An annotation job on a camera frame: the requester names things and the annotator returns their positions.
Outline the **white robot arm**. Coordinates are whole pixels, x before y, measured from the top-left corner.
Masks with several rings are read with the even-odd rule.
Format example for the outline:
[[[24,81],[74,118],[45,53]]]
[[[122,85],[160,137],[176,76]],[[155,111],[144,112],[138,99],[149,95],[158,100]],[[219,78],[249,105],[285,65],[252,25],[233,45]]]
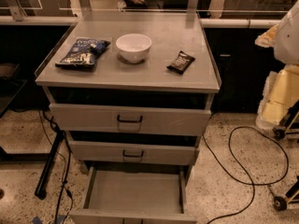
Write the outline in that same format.
[[[262,48],[272,48],[284,67],[270,72],[263,88],[256,125],[269,130],[278,126],[299,101],[299,1],[280,22],[255,39]]]

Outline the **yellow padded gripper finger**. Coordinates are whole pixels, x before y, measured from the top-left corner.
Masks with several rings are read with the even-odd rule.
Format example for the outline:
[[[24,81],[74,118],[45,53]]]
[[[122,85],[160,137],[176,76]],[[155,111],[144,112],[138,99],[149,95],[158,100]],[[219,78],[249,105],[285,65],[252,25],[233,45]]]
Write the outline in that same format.
[[[275,59],[283,63],[283,68],[271,72],[265,81],[256,120],[260,127],[274,127],[299,98],[299,26],[276,24],[259,35],[255,44],[272,48]]]

